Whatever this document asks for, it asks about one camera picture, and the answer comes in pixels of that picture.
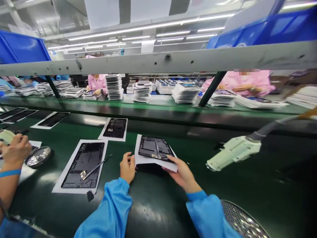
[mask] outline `stack of tablets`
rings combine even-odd
[[[126,88],[126,93],[127,94],[133,94],[133,84],[129,84]]]
[[[64,94],[66,91],[72,89],[74,86],[71,81],[62,80],[62,81],[53,81],[59,94]],[[45,96],[53,95],[53,90],[48,83],[39,83],[35,86],[36,90],[43,93]]]
[[[317,86],[306,86],[290,95],[286,100],[292,104],[296,104],[308,109],[317,106]]]
[[[85,91],[85,88],[71,88],[64,93],[64,96],[66,98],[79,98]]]
[[[134,87],[133,101],[149,103],[152,92],[152,84],[147,82],[137,82]]]
[[[194,83],[178,83],[172,91],[176,103],[192,103],[201,88]]]
[[[248,108],[257,108],[257,109],[281,109],[287,106],[287,103],[272,101],[264,98],[253,97],[253,96],[237,96],[235,102],[242,106]]]
[[[157,80],[157,90],[160,94],[168,94],[168,82],[165,80]]]
[[[84,100],[97,100],[98,97],[101,96],[101,94],[99,94],[98,96],[94,95],[93,93],[95,92],[95,90],[90,90],[88,92],[84,93]]]
[[[152,82],[152,92],[156,90],[156,82]]]
[[[11,90],[11,89],[7,85],[0,86],[0,91],[5,92],[5,91],[9,91],[9,90]]]
[[[122,100],[123,88],[120,74],[106,75],[108,100]]]
[[[30,96],[36,93],[35,87],[20,87],[20,88],[15,88],[12,91],[21,96]]]
[[[216,89],[208,101],[211,106],[228,106],[234,107],[234,99],[237,95],[227,89]]]

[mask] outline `blue storage crate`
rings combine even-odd
[[[0,64],[50,60],[43,39],[0,31]]]
[[[317,39],[317,6],[277,14],[210,38],[207,49],[243,47]]]

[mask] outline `metal support pole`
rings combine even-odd
[[[199,102],[198,106],[204,107],[206,106],[207,102],[209,101],[210,97],[217,89],[218,85],[220,84],[221,80],[226,75],[227,71],[218,71],[214,80],[209,85],[208,89],[206,90],[204,96],[202,96],[201,101]]]
[[[60,98],[60,95],[59,95],[59,93],[58,93],[58,91],[57,91],[57,89],[56,89],[56,87],[55,87],[55,85],[54,85],[54,83],[53,83],[53,81],[51,79],[51,76],[46,75],[45,78],[46,78],[47,82],[50,84],[50,86],[51,86],[51,88],[53,90],[53,93],[55,94],[56,98]]]

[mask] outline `ceiling light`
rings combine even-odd
[[[122,40],[136,40],[136,39],[144,39],[144,38],[150,38],[150,36],[129,37],[129,38],[122,38]]]
[[[108,44],[108,45],[106,45],[106,46],[117,46],[117,45],[119,45],[119,46],[121,46],[121,45],[126,45],[126,43]]]
[[[67,51],[71,51],[71,50],[81,50],[82,48],[71,48],[71,49],[65,49]]]
[[[217,34],[212,34],[212,35],[201,35],[201,36],[189,36],[186,37],[186,39],[196,39],[196,38],[204,38],[204,37],[213,37],[216,36]]]
[[[314,5],[317,5],[317,2],[299,3],[299,4],[285,6],[285,7],[283,7],[283,10],[284,9],[292,9],[292,8],[310,7],[310,6],[314,6]]]
[[[94,35],[88,35],[88,36],[75,37],[75,38],[70,38],[69,40],[70,40],[70,41],[73,41],[73,40],[82,40],[82,39],[88,39],[88,38],[93,38],[93,37],[100,37],[100,36],[106,36],[106,35],[121,34],[121,33],[126,33],[126,32],[133,32],[133,31],[141,31],[141,30],[154,29],[154,28],[166,27],[166,26],[172,26],[172,25],[182,25],[182,24],[191,23],[191,22],[197,22],[197,21],[205,21],[205,20],[228,18],[228,17],[232,17],[233,15],[234,15],[234,14],[217,15],[217,16],[203,17],[203,18],[197,17],[197,18],[188,19],[188,20],[173,21],[173,22],[169,22],[169,23],[154,24],[154,25],[149,25],[149,26],[135,27],[135,28],[129,28],[129,29],[124,29],[124,30],[109,31],[109,32],[100,33],[100,34],[94,34]]]
[[[89,42],[86,44],[100,44],[100,43],[115,42],[115,41],[118,41],[118,39],[112,39],[112,40],[106,40],[106,41],[94,41],[94,42]]]
[[[161,42],[161,41],[172,41],[172,40],[183,40],[184,38],[174,38],[174,39],[164,39],[164,40],[158,40],[158,42]]]
[[[74,45],[63,45],[63,46],[54,46],[54,47],[48,47],[49,50],[51,49],[61,49],[61,48],[67,48],[67,47],[72,47],[72,46],[82,46],[82,45],[89,45],[89,44],[99,44],[99,43],[107,43],[107,42],[115,42],[117,39],[113,40],[106,40],[106,41],[92,41],[92,42],[87,42],[87,43],[80,43],[80,44],[74,44]]]
[[[200,29],[200,30],[198,30],[197,32],[223,30],[224,28],[225,28],[225,27],[216,27],[216,28]]]
[[[168,32],[163,34],[157,34],[156,36],[167,36],[167,35],[181,35],[181,34],[188,34],[191,31],[178,31],[178,32]]]
[[[85,47],[86,49],[102,48],[103,46],[89,46]]]
[[[151,44],[154,43],[156,40],[149,40],[149,41],[133,41],[132,44],[144,43],[144,44]]]

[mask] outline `metal shelf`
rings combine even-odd
[[[317,41],[0,65],[0,76],[317,68]]]

